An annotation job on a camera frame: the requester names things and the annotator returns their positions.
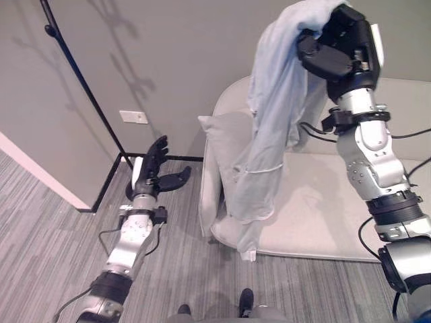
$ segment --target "wall plate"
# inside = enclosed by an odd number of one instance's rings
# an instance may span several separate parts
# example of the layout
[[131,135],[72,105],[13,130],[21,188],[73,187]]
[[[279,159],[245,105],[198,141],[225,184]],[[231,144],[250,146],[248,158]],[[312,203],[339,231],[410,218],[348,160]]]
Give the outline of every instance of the wall plate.
[[147,116],[141,111],[120,110],[120,115],[124,122],[148,124]]

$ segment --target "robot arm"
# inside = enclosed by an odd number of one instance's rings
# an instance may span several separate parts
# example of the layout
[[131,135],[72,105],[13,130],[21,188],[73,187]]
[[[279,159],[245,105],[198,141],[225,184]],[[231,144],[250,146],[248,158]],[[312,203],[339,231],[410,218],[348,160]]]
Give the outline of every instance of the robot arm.
[[166,222],[167,210],[156,208],[160,192],[176,190],[187,183],[191,168],[181,173],[158,177],[160,165],[166,161],[167,137],[159,138],[142,160],[133,167],[132,181],[126,188],[126,196],[132,205],[124,206],[126,221],[121,227],[121,236],[100,276],[92,283],[90,294],[81,304],[77,323],[115,323],[123,313],[123,304],[135,280],[147,247],[158,226]]
[[388,242],[378,251],[388,283],[407,293],[413,320],[431,318],[431,218],[422,213],[422,200],[393,153],[390,114],[374,100],[383,63],[378,29],[341,5],[319,39],[305,30],[297,46],[302,66],[327,80],[328,96],[337,104],[323,130],[335,129],[348,179],[366,201],[379,238]]

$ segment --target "floor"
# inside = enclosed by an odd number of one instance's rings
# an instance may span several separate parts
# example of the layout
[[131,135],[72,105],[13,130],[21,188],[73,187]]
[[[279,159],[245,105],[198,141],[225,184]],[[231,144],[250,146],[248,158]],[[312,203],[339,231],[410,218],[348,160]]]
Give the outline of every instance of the floor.
[[[257,303],[279,308],[291,322],[392,322],[394,292],[377,264],[263,255],[248,263],[235,250],[202,238],[201,163],[169,161],[162,171],[185,165],[193,168],[190,182],[160,195],[169,223],[158,250],[145,259],[121,322],[164,322],[184,302],[196,320],[234,317],[245,287],[255,291]],[[99,275],[106,257],[97,233],[117,225],[129,176],[121,163],[97,214],[79,214],[0,151],[2,322],[50,322],[61,304]],[[110,247],[114,239],[106,239]],[[78,303],[59,322],[75,322]],[[401,299],[401,321],[406,315]]]

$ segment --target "black stand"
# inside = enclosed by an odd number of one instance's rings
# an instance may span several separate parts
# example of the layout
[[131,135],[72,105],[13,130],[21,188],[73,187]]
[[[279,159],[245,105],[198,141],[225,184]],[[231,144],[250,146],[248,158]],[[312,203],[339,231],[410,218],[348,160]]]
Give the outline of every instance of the black stand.
[[126,159],[127,164],[131,169],[133,169],[133,165],[129,158],[127,157],[127,154],[123,148],[123,146],[120,144],[119,139],[115,135],[112,127],[110,126],[108,119],[106,119],[102,109],[99,106],[99,103],[97,102],[96,98],[94,97],[90,87],[88,86],[86,80],[84,79],[81,71],[79,70],[78,65],[75,62],[75,59],[73,58],[72,54],[70,53],[69,48],[67,47],[67,44],[65,40],[63,39],[60,29],[55,21],[53,12],[51,11],[51,8],[49,7],[48,0],[40,0],[40,3],[42,4],[43,11],[45,12],[46,18],[48,19],[48,24],[45,26],[45,32],[55,38],[55,40],[59,43],[61,50],[63,51],[63,54],[66,56],[67,61],[69,62],[71,68],[73,69],[73,72],[75,72],[76,77],[78,78],[79,82],[81,83],[82,88],[87,94],[88,99],[93,104],[94,109],[96,110],[97,114],[99,115],[100,119],[102,120],[104,126],[106,127],[106,130],[109,132],[110,136],[112,137],[112,140],[114,140],[115,144],[117,145],[120,155]]

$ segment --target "light blue cloth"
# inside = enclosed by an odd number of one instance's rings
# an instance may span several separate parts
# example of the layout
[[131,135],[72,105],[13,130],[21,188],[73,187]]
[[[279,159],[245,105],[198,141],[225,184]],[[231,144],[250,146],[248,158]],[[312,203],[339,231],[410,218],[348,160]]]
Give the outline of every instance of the light blue cloth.
[[[343,0],[305,0],[284,9],[259,41],[248,92],[254,117],[253,141],[240,156],[231,214],[244,224],[270,217],[274,212],[287,147],[299,142],[297,122],[304,111],[319,116],[327,96],[325,82],[316,77],[308,84],[307,71],[296,56],[296,39],[303,29],[316,36],[331,12]],[[255,250],[256,225],[245,226],[238,251]]]

